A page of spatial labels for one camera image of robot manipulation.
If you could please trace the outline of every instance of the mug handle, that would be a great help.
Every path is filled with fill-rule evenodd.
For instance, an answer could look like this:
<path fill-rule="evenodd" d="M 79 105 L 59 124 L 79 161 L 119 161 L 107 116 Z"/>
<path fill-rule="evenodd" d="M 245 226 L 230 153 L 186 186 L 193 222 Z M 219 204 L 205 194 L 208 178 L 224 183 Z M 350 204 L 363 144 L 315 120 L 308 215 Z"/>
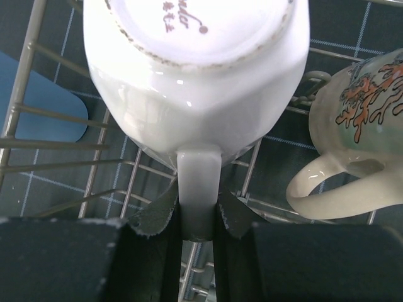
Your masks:
<path fill-rule="evenodd" d="M 403 163 L 389 162 L 378 172 L 322 194 L 309 194 L 326 179 L 346 172 L 327 153 L 306 165 L 289 183 L 290 206 L 313 220 L 345 218 L 403 203 Z"/>
<path fill-rule="evenodd" d="M 180 150 L 177 163 L 183 240 L 210 241 L 219 195 L 221 151 Z"/>

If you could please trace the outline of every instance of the white mug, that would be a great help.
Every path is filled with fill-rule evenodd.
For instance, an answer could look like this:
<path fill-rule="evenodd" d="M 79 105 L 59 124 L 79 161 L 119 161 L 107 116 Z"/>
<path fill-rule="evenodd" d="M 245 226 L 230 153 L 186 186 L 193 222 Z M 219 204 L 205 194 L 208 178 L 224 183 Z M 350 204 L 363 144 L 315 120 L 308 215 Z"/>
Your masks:
<path fill-rule="evenodd" d="M 122 130 L 178 172 L 183 236 L 212 236 L 220 170 L 304 72 L 308 0 L 85 0 L 91 78 Z"/>
<path fill-rule="evenodd" d="M 403 48 L 335 74 L 312 102 L 309 132 L 321 156 L 287 187 L 297 213 L 334 219 L 403 203 Z M 361 179 L 309 196 L 342 172 Z"/>

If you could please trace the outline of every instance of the ceramic cup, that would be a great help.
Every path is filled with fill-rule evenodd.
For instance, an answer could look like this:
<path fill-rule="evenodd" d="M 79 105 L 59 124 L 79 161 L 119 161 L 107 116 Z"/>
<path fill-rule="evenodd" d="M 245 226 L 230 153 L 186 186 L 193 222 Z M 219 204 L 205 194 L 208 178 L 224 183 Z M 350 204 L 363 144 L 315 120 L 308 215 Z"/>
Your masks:
<path fill-rule="evenodd" d="M 101 97 L 178 172 L 184 238 L 211 238 L 222 166 L 272 128 L 302 77 L 308 0 L 85 0 L 83 14 Z"/>
<path fill-rule="evenodd" d="M 296 212 L 332 219 L 403 203 L 403 49 L 335 74 L 312 103 L 309 132 L 321 156 L 287 187 Z M 342 172 L 361 179 L 309 196 Z"/>

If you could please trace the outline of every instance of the orange coral design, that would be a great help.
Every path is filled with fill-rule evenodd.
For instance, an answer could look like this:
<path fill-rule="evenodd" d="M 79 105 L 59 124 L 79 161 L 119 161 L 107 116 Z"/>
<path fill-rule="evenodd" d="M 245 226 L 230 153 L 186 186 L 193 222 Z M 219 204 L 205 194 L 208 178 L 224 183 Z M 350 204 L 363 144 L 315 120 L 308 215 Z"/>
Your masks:
<path fill-rule="evenodd" d="M 391 64 L 386 64 L 378 70 L 378 73 L 385 73 L 382 77 L 383 82 L 377 84 L 374 81 L 374 75 L 364 74 L 353 81 L 340 96 L 344 109 L 336 118 L 338 125 L 345 123 L 346 129 L 350 127 L 351 122 L 356 128 L 354 141 L 360 141 L 363 125 L 372 123 L 378 118 L 378 124 L 383 123 L 386 110 L 394 104 L 392 113 L 398 115 L 403 112 L 403 60 L 398 58 Z M 377 100 L 381 93 L 387 91 L 393 86 L 395 92 L 389 96 L 384 104 L 370 115 L 370 107 Z"/>

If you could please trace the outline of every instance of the metal wire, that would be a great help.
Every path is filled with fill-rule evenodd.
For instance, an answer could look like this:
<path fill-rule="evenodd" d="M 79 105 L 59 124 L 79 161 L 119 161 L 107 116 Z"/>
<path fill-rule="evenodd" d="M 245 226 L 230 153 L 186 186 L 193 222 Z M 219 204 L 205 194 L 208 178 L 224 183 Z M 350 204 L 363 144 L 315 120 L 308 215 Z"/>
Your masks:
<path fill-rule="evenodd" d="M 391 6 L 398 6 L 403 7 L 403 0 L 370 0 L 374 3 L 380 4 L 388 4 Z M 67 2 L 79 13 L 82 13 L 82 1 L 77 0 L 67 0 Z M 23 104 L 26 86 L 28 84 L 30 71 L 33 62 L 33 56 L 35 52 L 41 53 L 42 55 L 59 62 L 60 64 L 66 66 L 68 69 L 81 74 L 84 77 L 89 77 L 89 72 L 87 68 L 78 66 L 77 64 L 63 58 L 59 54 L 53 52 L 52 50 L 48 49 L 46 46 L 38 44 L 38 36 L 40 34 L 40 30 L 42 27 L 43 16 L 45 13 L 45 8 L 47 5 L 47 0 L 35 0 L 33 3 L 30 21 L 28 24 L 28 29 L 26 32 L 23 49 L 20 57 L 20 63 L 18 65 L 18 70 L 16 73 L 16 78 L 14 81 L 13 90 L 10 97 L 10 102 L 8 106 L 8 111 L 6 114 L 6 119 L 4 122 L 3 130 L 1 133 L 0 138 L 0 189 L 3 185 L 4 175 L 6 173 L 12 172 L 28 172 L 28 171 L 40 171 L 46 169 L 62 169 L 62 168 L 71 168 L 71 167 L 82 167 L 82 166 L 91 166 L 91 170 L 89 172 L 84 196 L 80 200 L 71 201 L 70 203 L 62 204 L 59 206 L 55 206 L 53 208 L 47 209 L 41 213 L 38 213 L 35 216 L 48 216 L 52 215 L 59 211 L 64 211 L 68 208 L 81 205 L 80 212 L 78 217 L 84 218 L 86 215 L 86 210 L 88 208 L 88 203 L 99 200 L 100 197 L 106 196 L 111 193 L 123 194 L 125 196 L 122 210 L 120 212 L 120 217 L 124 217 L 127 212 L 127 208 L 130 204 L 130 199 L 136 199 L 144 204 L 149 204 L 151 201 L 147 198 L 139 196 L 138 194 L 132 193 L 132 188 L 135 182 L 135 177 L 138 173 L 138 169 L 143 169 L 150 173 L 157 174 L 159 176 L 165 177 L 174 181 L 176 178 L 176 174 L 168 174 L 157 169 L 151 168 L 147 165 L 140 164 L 140 158 L 142 156 L 141 150 L 137 152 L 136 159 L 134 162 L 128 160 L 121 160 L 121 159 L 108 159 L 108 160 L 101 160 L 101 154 L 103 150 L 108 148 L 105 145 L 105 137 L 106 132 L 110 128 L 116 128 L 115 126 L 111 126 L 110 122 L 110 113 L 108 110 L 105 111 L 105 115 L 102 122 L 93 121 L 93 120 L 83 120 L 80 118 L 76 118 L 73 116 L 62 115 L 60 113 L 56 113 L 53 111 L 43 110 L 39 108 L 34 108 L 31 106 L 27 106 Z M 325 55 L 328 57 L 336 58 L 336 59 L 343 59 L 349 60 L 351 62 L 359 62 L 361 59 L 356 57 L 351 57 L 348 55 L 343 55 L 336 52 L 329 52 L 326 50 L 321 50 L 318 48 L 311 47 L 310 51 L 312 53 L 318 53 L 320 55 Z M 307 106 L 309 108 L 310 102 L 312 102 L 315 97 L 314 93 L 320 89 L 323 85 L 326 85 L 329 78 L 326 73 L 323 72 L 314 72 L 305 74 L 303 81 L 310 81 L 314 85 L 311 87 L 309 91 L 305 92 L 305 95 L 299 98 L 293 98 L 290 101 L 289 106 L 287 106 L 287 110 L 293 111 L 302 115 L 308 115 L 309 111 L 307 109 L 302 109 L 300 107 L 296 107 L 298 105 Z M 66 142 L 44 142 L 44 141 L 34 141 L 34 140 L 18 140 L 15 139 L 15 133 L 18 126 L 20 113 L 26 112 L 34 115 L 41 115 L 47 116 L 51 118 L 57 118 L 59 120 L 66 120 L 75 123 L 83 123 L 90 127 L 97 127 L 99 129 L 99 136 L 98 141 L 95 144 L 90 143 L 66 143 Z M 248 205 L 259 215 L 270 219 L 275 220 L 283 223 L 301 223 L 298 213 L 291 211 L 289 209 L 285 209 L 279 207 L 274 204 L 267 203 L 265 201 L 261 201 L 258 199 L 251 198 L 248 193 L 248 187 L 250 180 L 253 175 L 254 165 L 256 163 L 256 159 L 259 155 L 259 146 L 261 141 L 259 141 L 252 154 L 251 161 L 249 163 L 242 162 L 240 160 L 235 160 L 233 164 L 238 165 L 240 169 L 242 167 L 246 169 L 246 176 L 244 179 L 244 183 L 240 192 L 240 196 L 245 198 L 247 196 L 247 203 Z M 68 163 L 49 163 L 49 164 L 41 164 L 41 165 L 22 165 L 22 166 L 12 166 L 9 165 L 9 156 L 12 148 L 35 148 L 35 149 L 72 149 L 72 150 L 93 150 L 94 156 L 93 159 L 90 161 L 82 161 L 82 162 L 68 162 Z M 93 186 L 94 180 L 97 175 L 98 167 L 100 164 L 122 164 L 122 165 L 131 165 L 132 166 L 132 173 L 130 176 L 130 180 L 128 182 L 128 186 L 126 190 L 121 189 L 109 189 L 100 193 L 93 194 Z M 283 213 L 283 215 L 276 215 L 272 213 L 272 210 L 275 210 L 279 213 Z M 367 223 L 372 224 L 374 222 L 376 211 L 373 211 L 368 214 Z M 334 223 L 333 221 L 319 221 L 321 223 Z M 196 257 L 196 251 L 198 250 L 200 243 L 193 243 L 191 247 L 190 256 L 188 257 L 188 262 L 182 262 L 182 266 L 185 267 L 184 275 L 181 278 L 181 287 L 179 291 L 179 302 L 183 301 L 184 295 L 186 293 L 186 289 L 190 288 L 194 293 L 207 296 L 208 289 L 201 288 L 195 284 L 189 287 L 189 281 L 191 273 L 195 274 L 202 274 L 206 271 L 207 267 L 213 267 L 214 264 L 212 262 L 207 262 L 204 265 L 204 268 L 196 268 L 193 267 Z"/>

